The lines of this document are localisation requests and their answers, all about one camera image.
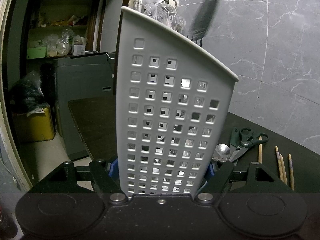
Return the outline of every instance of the silver bolt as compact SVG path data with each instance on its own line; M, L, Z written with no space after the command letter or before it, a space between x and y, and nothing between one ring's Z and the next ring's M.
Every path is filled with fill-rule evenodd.
M110 200L114 202L124 201L125 195L122 193L113 193L110 195Z
M198 199L202 201L210 201L213 199L213 196L210 193L200 193Z
M160 205L162 205L162 204L166 203L166 201L165 201L164 199L158 199L158 203L159 203Z

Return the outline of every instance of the wooden table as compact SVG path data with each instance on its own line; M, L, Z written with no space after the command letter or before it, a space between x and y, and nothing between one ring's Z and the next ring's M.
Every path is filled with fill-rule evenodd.
M69 102L71 115L79 134L91 157L111 159L117 154L116 147L116 100L114 96L87 98ZM232 128L250 127L269 135L269 141L263 145L262 164L274 174L278 174L275 146L279 147L289 181L288 154L292 155L295 190L301 193L320 192L320 156L311 150L287 139L275 132L228 113L221 132L219 143L229 145ZM237 170L245 169L250 162L258 160L258 146L250 149L241 157Z

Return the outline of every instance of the perforated basket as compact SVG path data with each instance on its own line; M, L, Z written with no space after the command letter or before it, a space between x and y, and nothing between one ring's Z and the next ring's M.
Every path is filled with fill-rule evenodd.
M195 195L238 77L204 49L127 7L116 94L121 189Z

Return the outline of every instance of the yellow bin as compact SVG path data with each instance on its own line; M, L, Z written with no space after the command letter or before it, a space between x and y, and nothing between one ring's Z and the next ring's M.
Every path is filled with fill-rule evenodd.
M54 138L50 106L44 108L43 111L44 113L29 116L21 114L13 117L20 142L38 142Z

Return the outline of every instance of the chopstick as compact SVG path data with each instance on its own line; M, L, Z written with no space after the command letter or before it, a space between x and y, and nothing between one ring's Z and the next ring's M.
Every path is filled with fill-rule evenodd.
M294 191L294 178L293 178L293 167L292 167L291 154L288 155L288 159L289 159L289 168L290 168L290 187Z
M284 182L286 185L288 185L287 174L286 174L286 172L285 172L285 167L284 167L284 161L283 161L282 154L280 154L280 160L281 160L281 166L282 166L283 182Z
M259 144L258 162L262 163L262 144Z
M278 150L277 146L276 146L276 155L277 155L277 160L278 160L279 176L283 182L282 165L281 165L281 159L280 159L279 150Z

